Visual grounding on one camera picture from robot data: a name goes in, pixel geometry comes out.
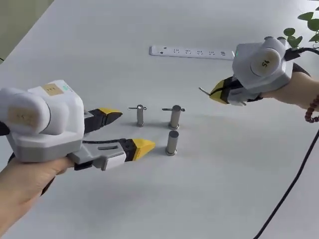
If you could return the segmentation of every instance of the red bead bracelet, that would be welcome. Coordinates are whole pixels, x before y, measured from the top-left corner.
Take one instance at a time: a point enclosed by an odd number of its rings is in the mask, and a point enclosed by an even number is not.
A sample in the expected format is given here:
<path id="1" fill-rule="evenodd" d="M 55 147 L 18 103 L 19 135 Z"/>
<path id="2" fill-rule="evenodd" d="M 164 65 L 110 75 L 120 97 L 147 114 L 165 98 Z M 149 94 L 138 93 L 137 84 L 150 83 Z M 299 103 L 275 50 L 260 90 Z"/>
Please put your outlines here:
<path id="1" fill-rule="evenodd" d="M 312 118 L 313 112 L 315 111 L 315 108 L 317 108 L 319 104 L 319 95 L 314 99 L 314 101 L 310 104 L 310 107 L 307 109 L 305 120 L 309 123 L 319 122 L 319 117 L 316 116 Z"/>

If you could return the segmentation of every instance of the white tabletop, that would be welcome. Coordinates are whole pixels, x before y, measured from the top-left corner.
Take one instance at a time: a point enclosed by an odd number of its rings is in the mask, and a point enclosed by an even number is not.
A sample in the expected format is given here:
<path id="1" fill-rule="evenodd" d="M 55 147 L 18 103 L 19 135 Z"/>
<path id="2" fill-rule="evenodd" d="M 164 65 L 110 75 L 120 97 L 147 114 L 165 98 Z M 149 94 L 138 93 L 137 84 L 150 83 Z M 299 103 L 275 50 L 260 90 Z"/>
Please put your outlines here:
<path id="1" fill-rule="evenodd" d="M 251 239 L 295 176 L 317 125 L 274 100 L 246 107 L 211 101 L 231 61 L 149 56 L 151 45 L 234 50 L 238 43 L 306 34 L 304 0 L 55 0 L 0 66 L 1 86 L 27 89 L 65 80 L 87 109 L 123 116 L 90 139 L 156 142 L 143 159 L 101 172 L 70 170 L 3 237 L 30 239 Z M 305 56 L 303 67 L 316 75 Z M 145 126 L 134 126 L 142 104 Z M 169 108 L 180 119 L 168 157 Z M 0 141 L 4 167 L 11 150 Z M 319 150 L 261 238 L 319 234 Z"/>

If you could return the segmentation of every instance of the metal pin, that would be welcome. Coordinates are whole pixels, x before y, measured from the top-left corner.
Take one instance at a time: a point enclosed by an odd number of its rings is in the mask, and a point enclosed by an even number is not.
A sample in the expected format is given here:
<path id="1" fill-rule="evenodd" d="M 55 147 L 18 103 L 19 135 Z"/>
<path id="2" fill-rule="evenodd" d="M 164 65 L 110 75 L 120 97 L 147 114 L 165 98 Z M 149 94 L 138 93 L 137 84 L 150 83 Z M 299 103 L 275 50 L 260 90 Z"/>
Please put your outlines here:
<path id="1" fill-rule="evenodd" d="M 205 91 L 203 88 L 198 87 L 203 93 L 207 94 L 208 96 L 210 96 L 210 93 L 208 93 L 207 91 Z"/>
<path id="2" fill-rule="evenodd" d="M 179 133 L 176 130 L 172 130 L 168 134 L 167 147 L 165 152 L 168 156 L 173 156 L 177 152 L 177 140 Z"/>
<path id="3" fill-rule="evenodd" d="M 182 107 L 175 105 L 172 107 L 172 109 L 164 108 L 162 109 L 162 111 L 171 111 L 170 122 L 168 124 L 168 127 L 172 130 L 178 129 L 179 128 L 178 121 L 179 121 L 180 113 L 184 112 L 185 109 L 182 109 Z"/>
<path id="4" fill-rule="evenodd" d="M 142 105 L 138 105 L 134 108 L 128 108 L 129 110 L 137 110 L 137 118 L 138 121 L 136 123 L 136 125 L 138 127 L 143 127 L 144 126 L 144 118 L 143 118 L 143 113 L 144 111 L 146 111 L 148 108 L 142 106 Z"/>

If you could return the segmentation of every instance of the power strip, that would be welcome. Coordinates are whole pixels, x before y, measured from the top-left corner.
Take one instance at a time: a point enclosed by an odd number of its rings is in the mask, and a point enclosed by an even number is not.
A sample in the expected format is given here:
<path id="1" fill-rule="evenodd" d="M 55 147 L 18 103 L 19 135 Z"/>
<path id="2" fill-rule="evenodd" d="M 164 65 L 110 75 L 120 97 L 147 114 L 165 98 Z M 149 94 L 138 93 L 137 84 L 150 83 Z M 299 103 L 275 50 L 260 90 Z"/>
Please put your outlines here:
<path id="1" fill-rule="evenodd" d="M 201 48 L 185 48 L 185 47 L 169 47 L 169 46 L 151 46 L 150 55 L 152 56 L 177 56 L 188 58 L 206 58 L 233 60 L 234 52 L 225 50 L 201 49 Z"/>

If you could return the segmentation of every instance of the human hand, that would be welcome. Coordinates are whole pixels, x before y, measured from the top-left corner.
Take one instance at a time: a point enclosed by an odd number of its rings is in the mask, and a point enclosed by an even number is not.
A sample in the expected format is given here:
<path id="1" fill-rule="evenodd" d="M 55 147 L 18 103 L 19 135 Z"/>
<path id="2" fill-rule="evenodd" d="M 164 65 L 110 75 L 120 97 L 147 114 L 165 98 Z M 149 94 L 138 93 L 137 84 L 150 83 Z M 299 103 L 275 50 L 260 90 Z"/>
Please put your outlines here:
<path id="1" fill-rule="evenodd" d="M 273 98 L 286 104 L 307 109 L 319 95 L 319 82 L 302 72 L 293 72 L 290 82 L 284 87 L 262 94 L 263 98 Z"/>
<path id="2" fill-rule="evenodd" d="M 14 158 L 0 172 L 0 237 L 30 210 L 56 175 L 72 166 L 66 157 L 44 163 L 20 163 Z"/>

